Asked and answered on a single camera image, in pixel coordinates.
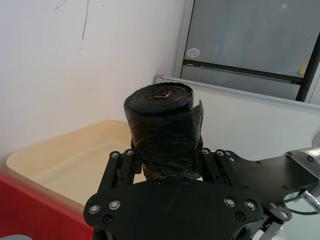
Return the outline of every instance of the black plastic bag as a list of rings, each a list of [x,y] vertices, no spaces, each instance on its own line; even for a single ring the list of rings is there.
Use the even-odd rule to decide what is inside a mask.
[[[198,178],[193,170],[204,116],[193,108],[193,90],[165,82],[134,92],[124,102],[136,154],[147,180],[168,176]]]

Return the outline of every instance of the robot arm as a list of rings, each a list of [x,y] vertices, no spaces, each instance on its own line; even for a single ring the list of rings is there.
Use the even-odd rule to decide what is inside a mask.
[[[200,147],[193,167],[203,181],[167,177],[133,184],[134,149],[114,151],[84,219],[96,240],[270,240],[292,218],[286,203],[304,198],[319,213],[320,148],[249,161]]]

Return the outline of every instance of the white wall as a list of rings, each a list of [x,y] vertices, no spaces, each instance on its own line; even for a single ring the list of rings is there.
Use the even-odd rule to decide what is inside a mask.
[[[2,0],[0,160],[105,119],[172,75],[184,0]]]

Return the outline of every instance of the cable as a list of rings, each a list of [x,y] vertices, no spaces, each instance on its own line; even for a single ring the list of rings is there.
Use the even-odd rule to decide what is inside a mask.
[[[299,215],[304,215],[304,216],[311,216],[311,215],[317,215],[318,213],[316,211],[296,211],[296,210],[293,210],[293,209],[290,209],[289,210],[294,213],[294,214],[299,214]]]

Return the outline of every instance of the black pole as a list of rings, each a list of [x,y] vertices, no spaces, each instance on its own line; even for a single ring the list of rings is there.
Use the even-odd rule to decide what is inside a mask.
[[[320,33],[315,41],[314,49],[312,51],[309,64],[306,67],[305,74],[300,86],[299,92],[296,96],[296,101],[304,102],[309,92],[312,80],[315,77],[316,70],[320,64]]]

